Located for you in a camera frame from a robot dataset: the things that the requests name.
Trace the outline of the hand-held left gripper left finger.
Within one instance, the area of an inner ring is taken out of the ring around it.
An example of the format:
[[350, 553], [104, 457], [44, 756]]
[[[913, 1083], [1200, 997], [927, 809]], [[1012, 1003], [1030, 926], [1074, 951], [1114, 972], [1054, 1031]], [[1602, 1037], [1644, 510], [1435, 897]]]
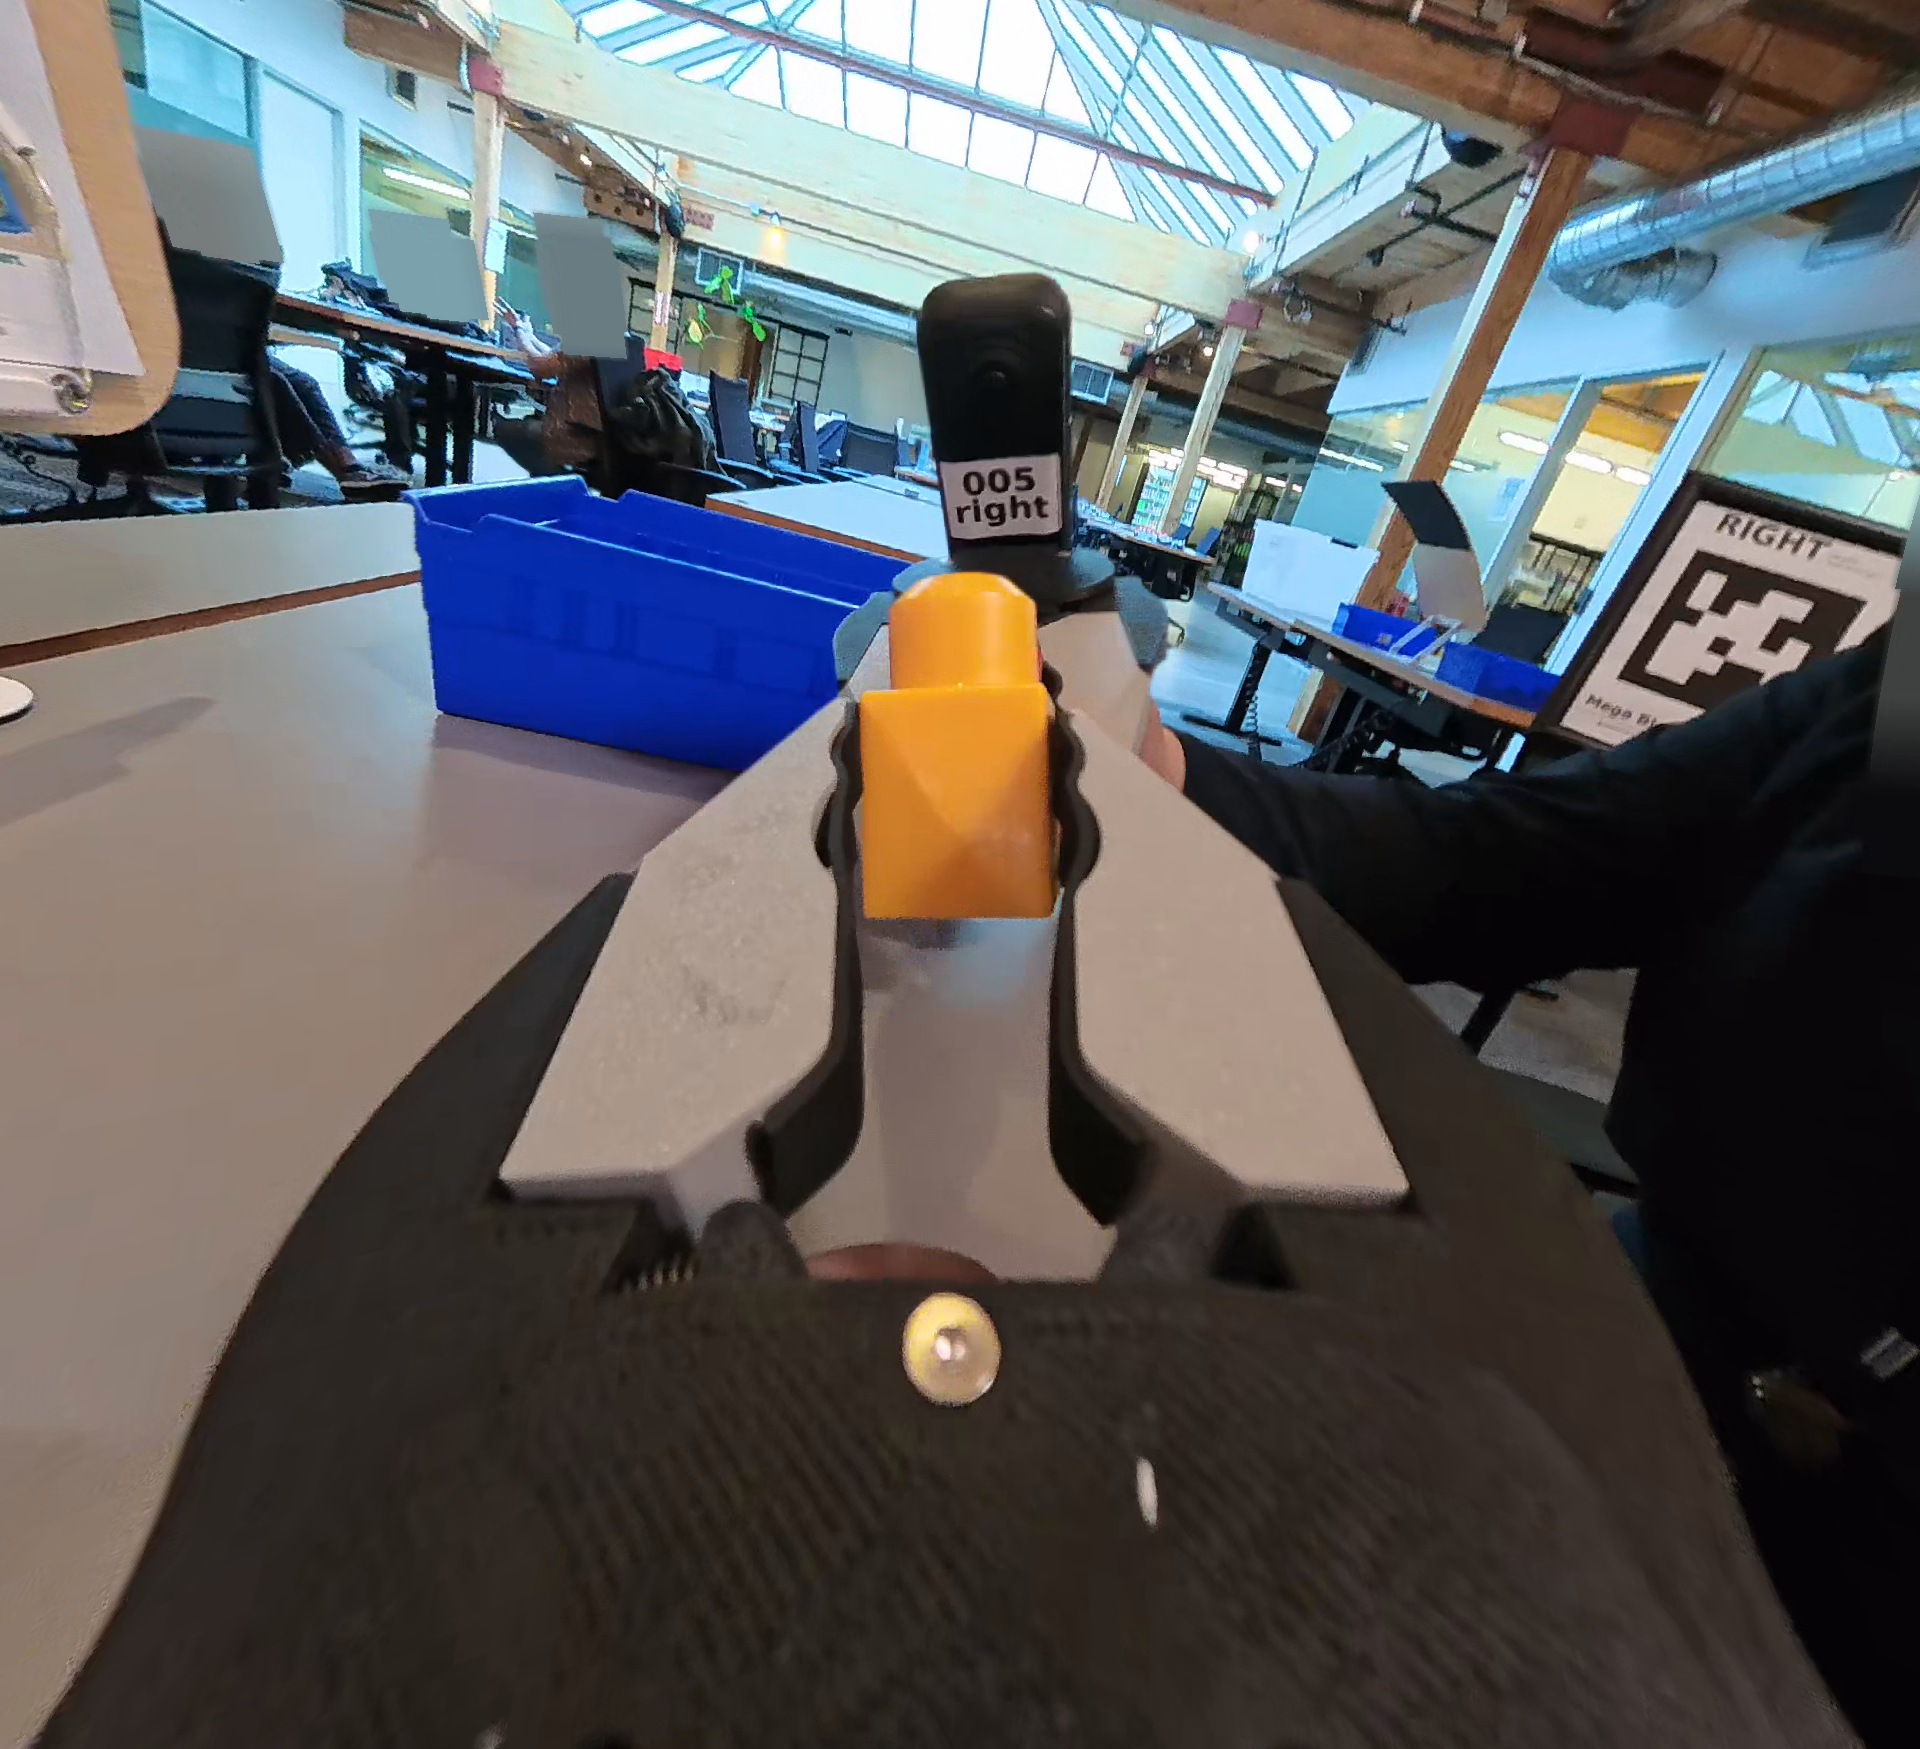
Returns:
[[843, 696], [637, 865], [502, 1165], [520, 1201], [790, 1216], [862, 1127], [855, 718]]

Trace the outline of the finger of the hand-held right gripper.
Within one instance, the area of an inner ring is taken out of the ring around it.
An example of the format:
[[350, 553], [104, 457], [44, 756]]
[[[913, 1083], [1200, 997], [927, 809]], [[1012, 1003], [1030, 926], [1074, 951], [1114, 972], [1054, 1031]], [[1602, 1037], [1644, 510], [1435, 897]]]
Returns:
[[894, 681], [887, 637], [894, 603], [892, 592], [872, 592], [832, 634], [833, 677], [845, 701]]
[[1067, 611], [1038, 629], [1054, 701], [1085, 760], [1128, 756], [1159, 769], [1159, 721], [1131, 631], [1115, 609]]

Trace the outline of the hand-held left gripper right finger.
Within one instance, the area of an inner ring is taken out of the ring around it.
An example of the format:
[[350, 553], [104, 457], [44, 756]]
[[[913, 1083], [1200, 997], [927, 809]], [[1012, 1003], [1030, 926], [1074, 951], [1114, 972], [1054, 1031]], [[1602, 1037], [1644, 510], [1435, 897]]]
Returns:
[[1139, 1212], [1401, 1210], [1407, 1174], [1277, 881], [1090, 718], [1054, 722], [1048, 1257]]

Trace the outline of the orange single-stud block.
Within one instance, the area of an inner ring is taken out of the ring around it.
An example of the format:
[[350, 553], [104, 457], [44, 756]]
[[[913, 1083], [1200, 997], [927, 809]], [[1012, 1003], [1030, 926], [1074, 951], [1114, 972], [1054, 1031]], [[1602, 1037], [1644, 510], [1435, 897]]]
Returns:
[[1045, 918], [1054, 709], [1033, 600], [1009, 579], [951, 572], [899, 594], [885, 632], [885, 685], [858, 701], [865, 917]]

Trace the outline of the blue plastic bin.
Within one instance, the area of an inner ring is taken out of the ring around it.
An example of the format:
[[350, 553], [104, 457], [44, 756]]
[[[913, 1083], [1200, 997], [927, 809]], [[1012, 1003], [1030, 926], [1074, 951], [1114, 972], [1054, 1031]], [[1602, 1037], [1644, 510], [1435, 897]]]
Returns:
[[836, 696], [836, 632], [903, 571], [575, 477], [406, 503], [441, 713], [729, 773]]

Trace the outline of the white storage box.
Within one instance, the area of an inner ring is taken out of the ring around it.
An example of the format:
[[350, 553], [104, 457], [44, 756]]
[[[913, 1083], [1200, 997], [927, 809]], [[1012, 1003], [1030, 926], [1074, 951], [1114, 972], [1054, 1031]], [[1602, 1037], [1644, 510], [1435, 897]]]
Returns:
[[1257, 521], [1238, 589], [1285, 619], [1329, 622], [1340, 607], [1357, 600], [1375, 563], [1370, 547]]

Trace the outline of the black-framed marker sign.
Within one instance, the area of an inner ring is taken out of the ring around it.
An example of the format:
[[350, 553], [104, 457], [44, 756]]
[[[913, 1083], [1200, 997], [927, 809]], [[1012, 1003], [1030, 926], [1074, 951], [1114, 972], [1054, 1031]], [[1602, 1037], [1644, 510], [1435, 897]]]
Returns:
[[1612, 750], [1857, 646], [1894, 616], [1903, 547], [1897, 529], [1688, 474], [1527, 736]]

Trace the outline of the black office chair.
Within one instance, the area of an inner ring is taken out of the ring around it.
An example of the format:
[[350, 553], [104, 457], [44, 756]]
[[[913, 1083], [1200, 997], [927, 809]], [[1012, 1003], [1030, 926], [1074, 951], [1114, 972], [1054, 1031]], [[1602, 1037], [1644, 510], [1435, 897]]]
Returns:
[[151, 417], [156, 457], [198, 479], [208, 513], [275, 508], [288, 474], [269, 357], [280, 265], [189, 248], [163, 260], [180, 355]]

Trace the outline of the instruction sheet on stand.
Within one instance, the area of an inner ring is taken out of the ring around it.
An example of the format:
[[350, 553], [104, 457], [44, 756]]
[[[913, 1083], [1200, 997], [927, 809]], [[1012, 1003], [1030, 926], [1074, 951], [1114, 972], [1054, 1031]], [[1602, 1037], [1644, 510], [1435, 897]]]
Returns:
[[111, 285], [138, 349], [135, 374], [96, 372], [81, 435], [150, 417], [180, 367], [180, 322], [166, 248], [138, 161], [105, 0], [27, 0], [59, 130]]

